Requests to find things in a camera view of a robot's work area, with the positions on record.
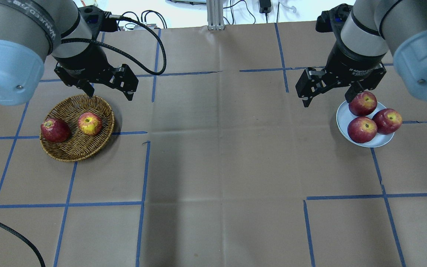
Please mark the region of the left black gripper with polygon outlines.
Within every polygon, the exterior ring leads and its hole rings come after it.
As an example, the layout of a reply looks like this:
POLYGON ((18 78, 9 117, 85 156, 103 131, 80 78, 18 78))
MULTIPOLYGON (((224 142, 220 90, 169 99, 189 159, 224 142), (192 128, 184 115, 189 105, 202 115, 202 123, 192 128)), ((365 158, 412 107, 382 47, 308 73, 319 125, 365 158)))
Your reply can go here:
POLYGON ((101 45, 92 39, 63 39, 54 51, 57 62, 54 72, 66 86, 76 86, 89 98, 95 92, 91 83, 100 83, 119 90, 132 101, 138 78, 127 64, 111 66, 101 45))

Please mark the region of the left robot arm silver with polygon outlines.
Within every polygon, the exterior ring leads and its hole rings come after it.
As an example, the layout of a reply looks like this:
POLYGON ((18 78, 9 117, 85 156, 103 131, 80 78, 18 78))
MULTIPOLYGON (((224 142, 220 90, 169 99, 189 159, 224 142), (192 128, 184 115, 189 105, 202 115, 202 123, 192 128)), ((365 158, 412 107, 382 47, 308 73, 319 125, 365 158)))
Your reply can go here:
POLYGON ((95 5, 77 7, 72 0, 0 0, 0 105, 32 98, 48 56, 66 86, 92 97, 93 83, 100 83, 132 100, 138 78, 126 64, 110 65, 97 43, 100 32, 117 31, 116 20, 95 5))

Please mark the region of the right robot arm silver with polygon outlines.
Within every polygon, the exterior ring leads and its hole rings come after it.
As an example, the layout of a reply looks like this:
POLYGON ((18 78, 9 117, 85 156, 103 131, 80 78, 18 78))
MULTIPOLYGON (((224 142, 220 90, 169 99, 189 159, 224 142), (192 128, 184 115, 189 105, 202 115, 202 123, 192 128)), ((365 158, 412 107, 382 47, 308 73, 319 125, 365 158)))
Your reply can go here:
POLYGON ((427 0, 356 0, 323 11, 315 29, 336 41, 325 67, 305 68, 295 85, 305 108, 334 88, 348 88, 347 102, 374 90, 387 53, 410 95, 427 102, 427 0))

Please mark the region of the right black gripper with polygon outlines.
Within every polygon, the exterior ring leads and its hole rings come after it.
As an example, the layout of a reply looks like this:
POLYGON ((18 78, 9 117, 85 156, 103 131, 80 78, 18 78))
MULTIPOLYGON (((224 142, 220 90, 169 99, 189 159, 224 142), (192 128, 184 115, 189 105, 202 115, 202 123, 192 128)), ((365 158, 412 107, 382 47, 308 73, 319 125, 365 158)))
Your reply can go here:
POLYGON ((299 77, 295 90, 305 108, 310 106, 313 98, 325 91, 350 85, 345 93, 345 100, 351 103, 365 90, 374 90, 386 71, 380 65, 385 54, 365 56, 358 54, 336 41, 324 69, 305 68, 299 77))

